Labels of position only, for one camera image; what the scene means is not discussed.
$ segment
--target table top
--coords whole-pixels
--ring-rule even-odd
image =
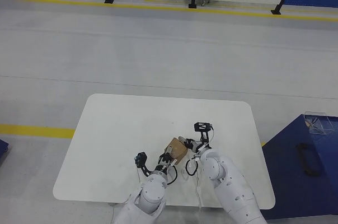
[[[173,137],[199,139],[196,122],[215,128],[210,145],[242,171],[261,209],[270,209],[275,196],[250,106],[245,102],[150,96],[94,94],[87,100],[56,180],[60,200],[125,202],[145,181],[134,156],[146,152],[153,170]],[[177,165],[178,178],[165,192],[167,205],[198,206],[196,177],[184,178],[188,152]],[[211,181],[201,171],[198,193],[203,207],[221,207]]]

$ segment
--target white cable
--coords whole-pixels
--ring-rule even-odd
[[[196,188],[195,188],[195,192],[196,192],[196,196],[198,197],[198,201],[199,201],[199,223],[201,223],[201,217],[200,217],[200,214],[201,214],[201,199],[200,199],[200,195],[198,193],[198,186],[199,186],[199,172],[196,172]]]

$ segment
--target black cable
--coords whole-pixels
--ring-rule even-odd
[[[173,167],[174,167],[174,170],[175,170],[175,178],[170,183],[168,183],[168,185],[171,185],[172,183],[174,183],[174,181],[176,181],[176,179],[178,177],[178,171],[176,170],[175,166],[173,166]]]
[[[189,171],[187,170],[187,165],[189,164],[189,162],[190,162],[190,160],[188,160],[187,162],[186,162],[186,164],[185,164],[185,170],[186,170],[186,172],[187,172],[187,174],[189,175],[189,176],[194,176],[195,175],[195,173],[197,172],[197,170],[198,170],[198,162],[196,162],[195,161],[195,166],[196,166],[196,168],[195,168],[195,170],[194,170],[194,172],[191,174],[191,173],[189,173]]]

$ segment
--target blue mat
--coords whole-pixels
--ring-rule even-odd
[[[284,4],[338,8],[338,0],[285,0]]]

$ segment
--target black handle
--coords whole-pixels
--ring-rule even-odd
[[[316,171],[316,170],[312,170],[307,163],[306,157],[304,156],[304,152],[303,150],[306,150],[308,147],[306,144],[301,143],[296,145],[296,149],[298,151],[298,156],[299,156],[299,160],[301,162],[301,165],[303,166],[303,171],[307,176],[311,176],[311,177],[318,177],[321,176],[321,172]]]

